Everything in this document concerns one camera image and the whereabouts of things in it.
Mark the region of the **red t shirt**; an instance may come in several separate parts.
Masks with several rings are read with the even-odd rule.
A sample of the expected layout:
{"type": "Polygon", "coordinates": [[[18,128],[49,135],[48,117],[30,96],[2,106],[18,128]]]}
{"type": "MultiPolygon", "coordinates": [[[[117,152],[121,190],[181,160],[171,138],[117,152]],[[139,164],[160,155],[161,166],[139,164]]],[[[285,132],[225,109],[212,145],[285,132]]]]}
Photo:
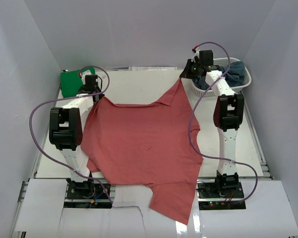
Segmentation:
{"type": "Polygon", "coordinates": [[[188,224],[202,165],[200,126],[181,80],[157,101],[115,104],[104,97],[91,109],[83,131],[87,168],[115,185],[145,185],[150,209],[188,224]]]}

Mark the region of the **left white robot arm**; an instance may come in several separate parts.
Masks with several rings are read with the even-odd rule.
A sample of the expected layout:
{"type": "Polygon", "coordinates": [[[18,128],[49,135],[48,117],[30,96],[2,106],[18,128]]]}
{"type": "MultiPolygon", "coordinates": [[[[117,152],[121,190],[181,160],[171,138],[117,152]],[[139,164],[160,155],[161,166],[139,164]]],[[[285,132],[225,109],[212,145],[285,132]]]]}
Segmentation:
{"type": "Polygon", "coordinates": [[[79,88],[77,99],[50,110],[49,140],[72,168],[71,178],[67,179],[72,190],[84,198],[90,198],[95,193],[95,185],[87,168],[88,157],[80,145],[87,116],[102,97],[100,94],[91,96],[101,92],[102,79],[97,75],[86,75],[84,79],[85,83],[79,88]]]}

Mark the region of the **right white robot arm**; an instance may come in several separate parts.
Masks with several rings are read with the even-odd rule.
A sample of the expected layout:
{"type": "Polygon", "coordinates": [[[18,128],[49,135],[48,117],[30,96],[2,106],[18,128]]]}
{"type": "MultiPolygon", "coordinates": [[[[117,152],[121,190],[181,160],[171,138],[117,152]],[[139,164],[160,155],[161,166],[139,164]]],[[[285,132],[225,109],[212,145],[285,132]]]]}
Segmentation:
{"type": "Polygon", "coordinates": [[[214,191],[221,198],[227,197],[238,187],[239,179],[235,162],[237,132],[243,121],[244,97],[236,94],[228,85],[222,69],[214,64],[211,50],[193,49],[194,56],[180,74],[194,79],[202,77],[217,96],[213,122],[219,133],[220,161],[215,178],[214,191]]]}

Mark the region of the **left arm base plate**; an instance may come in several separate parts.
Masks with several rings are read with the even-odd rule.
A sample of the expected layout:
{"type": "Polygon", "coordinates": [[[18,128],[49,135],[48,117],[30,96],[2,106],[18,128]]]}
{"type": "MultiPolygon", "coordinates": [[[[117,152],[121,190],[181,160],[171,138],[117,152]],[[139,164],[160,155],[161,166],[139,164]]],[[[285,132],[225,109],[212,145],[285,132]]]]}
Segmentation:
{"type": "Polygon", "coordinates": [[[103,185],[105,189],[98,183],[87,181],[85,183],[68,183],[64,208],[111,209],[112,204],[104,192],[106,190],[110,195],[111,185],[108,183],[103,185]]]}

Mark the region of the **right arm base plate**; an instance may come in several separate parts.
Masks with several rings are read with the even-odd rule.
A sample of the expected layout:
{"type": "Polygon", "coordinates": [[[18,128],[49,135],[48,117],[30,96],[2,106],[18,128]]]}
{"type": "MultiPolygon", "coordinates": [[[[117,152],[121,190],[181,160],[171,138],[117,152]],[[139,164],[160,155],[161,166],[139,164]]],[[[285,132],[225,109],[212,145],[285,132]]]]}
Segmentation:
{"type": "Polygon", "coordinates": [[[237,188],[217,191],[214,182],[197,181],[196,192],[200,211],[245,210],[244,193],[241,182],[237,188]]]}

